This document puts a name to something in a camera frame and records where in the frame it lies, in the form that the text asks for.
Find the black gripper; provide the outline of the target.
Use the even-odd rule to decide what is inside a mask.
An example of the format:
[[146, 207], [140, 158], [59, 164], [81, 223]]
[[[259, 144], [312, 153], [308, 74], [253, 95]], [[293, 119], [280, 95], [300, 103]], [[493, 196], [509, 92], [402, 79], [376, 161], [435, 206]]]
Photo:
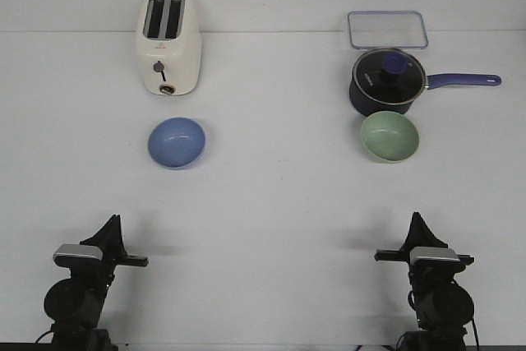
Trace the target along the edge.
[[129, 255], [123, 247], [121, 216], [112, 215], [104, 226], [93, 236], [80, 241], [80, 245], [109, 245], [115, 238], [116, 249], [103, 249], [103, 260], [100, 263], [86, 263], [70, 269], [72, 278], [84, 285], [111, 285], [117, 266], [147, 267], [147, 256]]
[[458, 273], [474, 263], [472, 255], [458, 254], [441, 241], [417, 211], [412, 214], [404, 247], [399, 250], [378, 249], [374, 259], [406, 263], [411, 285], [452, 283]]

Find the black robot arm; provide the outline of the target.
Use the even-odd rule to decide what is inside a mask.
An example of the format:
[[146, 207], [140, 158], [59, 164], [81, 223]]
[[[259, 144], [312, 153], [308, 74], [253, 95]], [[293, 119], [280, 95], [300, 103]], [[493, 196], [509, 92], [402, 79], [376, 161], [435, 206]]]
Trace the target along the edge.
[[418, 329], [404, 332], [396, 350], [465, 350], [465, 326], [473, 322], [472, 297], [454, 277], [474, 263], [458, 254], [429, 229], [420, 213], [412, 214], [407, 237], [397, 250], [378, 249], [376, 261], [408, 265], [408, 305]]
[[54, 350], [117, 350], [109, 332], [99, 328], [108, 290], [118, 266], [146, 267], [146, 256], [127, 252], [121, 216], [112, 215], [93, 236], [63, 244], [53, 254], [55, 265], [70, 277], [54, 284], [44, 297], [44, 311], [53, 320]]

